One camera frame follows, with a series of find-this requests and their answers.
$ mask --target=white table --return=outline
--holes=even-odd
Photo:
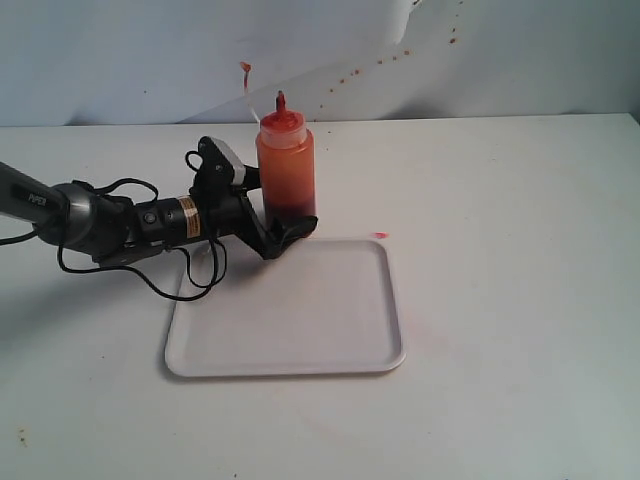
[[[631,117],[311,128],[317,235],[390,233],[405,363],[366,378],[180,380],[162,360],[170,302],[125,273],[66,275],[38,240],[2,247],[0,478],[637,478]],[[253,163],[255,130],[0,129],[0,152],[48,184],[132,176],[173,196],[201,135]],[[0,223],[2,236],[26,227]],[[174,255],[143,265],[163,288]]]

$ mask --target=red sauce bottle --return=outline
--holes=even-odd
[[[282,91],[260,122],[256,148],[267,226],[315,215],[313,135],[301,113],[287,110]]]

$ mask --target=warning label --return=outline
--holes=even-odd
[[[187,238],[194,238],[200,236],[200,215],[196,204],[191,197],[179,197],[178,201],[184,212],[184,217],[187,219]]]

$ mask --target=white tray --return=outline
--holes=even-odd
[[[225,279],[178,302],[165,349],[176,375],[228,377],[386,372],[404,360],[386,250],[372,240],[304,240],[265,262],[225,240]],[[193,277],[211,271],[199,249]],[[186,275],[181,295],[196,289]]]

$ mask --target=ketchup bottle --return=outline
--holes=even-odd
[[[256,148],[267,226],[315,215],[313,135],[301,113],[287,110],[282,91],[260,122]]]

